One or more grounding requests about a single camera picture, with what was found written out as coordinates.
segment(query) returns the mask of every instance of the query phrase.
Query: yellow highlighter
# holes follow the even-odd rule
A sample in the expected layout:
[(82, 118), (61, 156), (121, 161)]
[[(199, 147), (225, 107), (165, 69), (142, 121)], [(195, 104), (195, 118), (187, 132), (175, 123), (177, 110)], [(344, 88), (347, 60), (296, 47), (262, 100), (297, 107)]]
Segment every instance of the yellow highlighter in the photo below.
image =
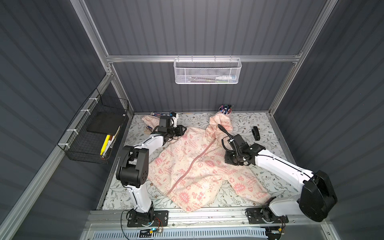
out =
[(107, 148), (108, 140), (110, 139), (110, 135), (107, 135), (103, 144), (103, 147), (101, 148), (100, 155), (102, 155)]

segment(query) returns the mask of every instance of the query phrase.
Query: wire mesh basket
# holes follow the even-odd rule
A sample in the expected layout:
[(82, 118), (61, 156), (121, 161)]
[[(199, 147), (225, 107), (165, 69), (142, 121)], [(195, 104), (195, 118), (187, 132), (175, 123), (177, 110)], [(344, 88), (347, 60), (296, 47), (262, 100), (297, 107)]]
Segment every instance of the wire mesh basket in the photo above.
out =
[(236, 84), (238, 83), (241, 61), (239, 58), (205, 61), (180, 61), (175, 58), (175, 82), (177, 84)]
[(98, 113), (114, 113), (124, 116), (123, 122), (126, 121), (128, 110), (128, 101), (126, 99), (99, 95), (85, 111), (80, 122), (75, 129), (71, 129), (72, 133), (65, 145), (59, 145), (65, 151), (69, 159), (83, 162), (94, 162), (107, 164), (107, 160), (115, 145), (116, 139), (123, 131), (119, 131), (111, 142), (109, 151), (105, 156), (100, 155), (106, 134), (88, 132), (87, 127), (92, 123)]

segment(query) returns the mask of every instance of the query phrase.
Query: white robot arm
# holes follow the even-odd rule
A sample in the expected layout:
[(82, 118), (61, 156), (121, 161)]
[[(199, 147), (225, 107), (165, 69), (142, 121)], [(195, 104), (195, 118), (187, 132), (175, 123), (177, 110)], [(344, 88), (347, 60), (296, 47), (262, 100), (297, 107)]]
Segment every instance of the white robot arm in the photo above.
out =
[(275, 198), (263, 206), (264, 219), (268, 219), (267, 222), (283, 215), (304, 214), (316, 222), (321, 222), (327, 217), (336, 204), (337, 197), (326, 173), (313, 173), (298, 167), (257, 143), (249, 146), (239, 134), (232, 136), (221, 125), (218, 125), (218, 128), (228, 135), (228, 143), (232, 147), (227, 149), (222, 140), (226, 150), (226, 163), (240, 166), (244, 163), (258, 165), (286, 180), (298, 191), (295, 196)]
[(161, 116), (159, 125), (154, 128), (149, 138), (136, 146), (123, 146), (118, 152), (116, 178), (127, 188), (131, 199), (134, 200), (132, 218), (142, 225), (148, 225), (154, 218), (153, 203), (147, 189), (143, 187), (148, 177), (149, 155), (169, 139), (184, 135), (187, 128), (177, 125), (177, 119), (178, 114), (172, 117)]
[[(131, 198), (134, 199), (133, 217), (142, 224), (152, 222), (154, 217), (153, 203), (147, 189), (142, 187), (148, 176), (149, 155), (163, 146), (175, 132), (175, 136), (182, 136), (186, 130), (182, 125), (174, 127), (174, 123), (171, 124), (168, 119), (170, 118), (161, 117), (159, 126), (155, 128), (158, 131), (151, 134), (140, 145), (124, 146), (119, 153), (119, 158), (122, 157), (122, 159), (119, 160), (116, 178), (128, 189)], [(337, 198), (326, 173), (322, 171), (313, 173), (298, 167), (277, 157), (257, 143), (249, 146), (239, 134), (232, 136), (221, 125), (218, 127), (227, 133), (228, 142), (232, 146), (232, 150), (227, 149), (222, 140), (223, 147), (226, 149), (226, 163), (240, 166), (244, 163), (258, 165), (286, 180), (298, 191), (298, 194), (292, 197), (270, 199), (262, 207), (263, 219), (266, 222), (273, 222), (283, 215), (305, 214), (317, 222), (327, 217), (330, 209), (336, 204)]]

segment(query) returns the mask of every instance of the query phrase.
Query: gray corrugated wall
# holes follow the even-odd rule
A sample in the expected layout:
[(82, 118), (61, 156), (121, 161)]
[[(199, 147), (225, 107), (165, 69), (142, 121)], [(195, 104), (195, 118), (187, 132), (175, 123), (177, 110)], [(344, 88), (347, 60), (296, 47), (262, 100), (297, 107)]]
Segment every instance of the gray corrugated wall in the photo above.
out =
[[(0, 41), (2, 222), (105, 71), (69, 1), (2, 1)], [(53, 218), (97, 203), (102, 187), (88, 182), (101, 182), (108, 168), (64, 159), (37, 201), (44, 204), (27, 220), (58, 231), (65, 221)], [(89, 188), (85, 197), (73, 193), (80, 188)], [(31, 235), (39, 231), (28, 228)]]
[(325, 0), (86, 0), (110, 55), (293, 55)]
[[(86, 0), (110, 55), (293, 55), (324, 0)], [(170, 63), (115, 63), (135, 112), (268, 110), (290, 63), (243, 63), (235, 85), (178, 85)]]
[(243, 63), (238, 84), (176, 84), (173, 63), (114, 63), (136, 112), (268, 110), (292, 63)]
[(327, 172), (342, 239), (384, 224), (384, 1), (339, 1), (275, 114), (302, 167)]

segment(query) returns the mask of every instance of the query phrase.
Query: floral tablecloth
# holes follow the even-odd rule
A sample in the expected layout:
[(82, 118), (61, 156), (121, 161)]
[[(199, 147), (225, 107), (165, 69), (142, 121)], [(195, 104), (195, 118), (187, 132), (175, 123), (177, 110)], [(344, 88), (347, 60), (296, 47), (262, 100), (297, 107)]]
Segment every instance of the floral tablecloth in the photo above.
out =
[[(193, 126), (205, 129), (209, 124), (209, 117), (214, 114), (180, 114), (177, 121), (186, 127)], [(266, 147), (275, 155), (285, 159), (285, 155), (276, 135), (273, 132), (272, 126), (266, 116), (266, 113), (232, 113), (231, 120), (233, 125), (232, 135), (240, 134), (248, 142), (249, 145), (256, 142), (252, 135), (252, 127), (257, 126), (260, 133), (259, 143)], [(131, 127), (126, 139), (126, 145), (136, 145), (147, 139), (149, 135), (144, 133), (146, 125), (141, 121), (142, 115), (135, 115), (132, 120)], [(155, 150), (150, 156), (149, 161), (153, 161), (162, 152), (168, 144)], [(289, 183), (279, 178), (275, 174), (260, 168), (258, 166), (249, 166), (259, 179), (260, 183), (268, 190), (272, 196), (287, 197), (296, 195), (298, 192)], [(163, 196), (159, 190), (153, 186), (149, 180), (145, 182), (150, 198), (152, 199), (156, 209), (164, 208), (179, 208), (171, 199)], [(253, 206), (254, 202), (248, 201), (236, 195), (229, 182), (222, 184), (215, 200), (205, 207), (235, 207), (235, 206)], [(131, 209), (133, 201), (130, 198), (126, 188), (123, 188), (121, 182), (116, 179), (116, 175), (111, 182), (107, 196), (103, 204), (103, 210), (111, 209)]]

